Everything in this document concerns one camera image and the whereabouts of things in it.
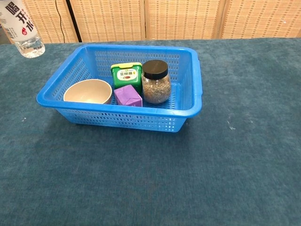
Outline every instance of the purple box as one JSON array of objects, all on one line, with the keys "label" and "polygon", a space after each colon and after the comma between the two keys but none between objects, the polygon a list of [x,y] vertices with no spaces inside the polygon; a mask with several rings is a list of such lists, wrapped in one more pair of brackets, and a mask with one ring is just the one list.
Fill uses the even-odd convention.
[{"label": "purple box", "polygon": [[118,105],[142,107],[142,98],[132,85],[114,90]]}]

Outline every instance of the black lid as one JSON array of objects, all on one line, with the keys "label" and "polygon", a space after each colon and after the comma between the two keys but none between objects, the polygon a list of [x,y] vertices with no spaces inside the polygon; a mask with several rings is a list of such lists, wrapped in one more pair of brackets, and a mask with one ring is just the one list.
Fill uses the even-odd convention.
[{"label": "black lid", "polygon": [[163,60],[150,60],[142,65],[145,78],[157,80],[164,78],[168,73],[168,65]]}]

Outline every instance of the seeds in jar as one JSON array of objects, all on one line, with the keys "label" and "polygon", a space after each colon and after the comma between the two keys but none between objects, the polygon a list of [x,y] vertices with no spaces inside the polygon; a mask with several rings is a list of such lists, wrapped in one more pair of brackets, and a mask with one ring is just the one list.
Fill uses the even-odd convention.
[{"label": "seeds in jar", "polygon": [[171,82],[169,76],[159,80],[152,80],[142,75],[144,99],[152,104],[160,104],[169,99],[171,94]]}]

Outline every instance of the table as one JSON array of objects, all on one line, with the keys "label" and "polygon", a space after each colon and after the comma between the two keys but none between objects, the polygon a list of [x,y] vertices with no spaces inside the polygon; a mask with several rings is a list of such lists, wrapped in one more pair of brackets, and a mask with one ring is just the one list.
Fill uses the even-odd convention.
[{"label": "table", "polygon": [[301,39],[126,43],[195,49],[201,113],[176,134],[71,124],[35,97],[80,43],[1,45],[0,223],[300,225]]}]

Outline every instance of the green tin can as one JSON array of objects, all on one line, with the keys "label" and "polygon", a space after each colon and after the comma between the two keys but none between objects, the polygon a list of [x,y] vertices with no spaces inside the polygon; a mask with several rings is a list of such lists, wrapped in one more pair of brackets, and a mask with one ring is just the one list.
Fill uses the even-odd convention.
[{"label": "green tin can", "polygon": [[139,94],[142,93],[141,63],[136,62],[112,65],[111,73],[114,80],[115,89],[126,85],[132,85]]}]

